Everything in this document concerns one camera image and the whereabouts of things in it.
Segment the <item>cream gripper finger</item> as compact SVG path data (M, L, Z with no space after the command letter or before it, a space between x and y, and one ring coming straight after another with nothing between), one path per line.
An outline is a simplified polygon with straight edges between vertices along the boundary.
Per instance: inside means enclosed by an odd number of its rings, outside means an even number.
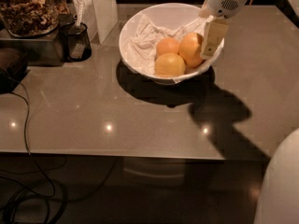
M199 16L202 18L208 18L213 15L213 11L208 2L205 2L199 10Z
M225 18L213 19L207 22L204 28L204 39L201 46L201 58L207 60L216 52L229 29Z

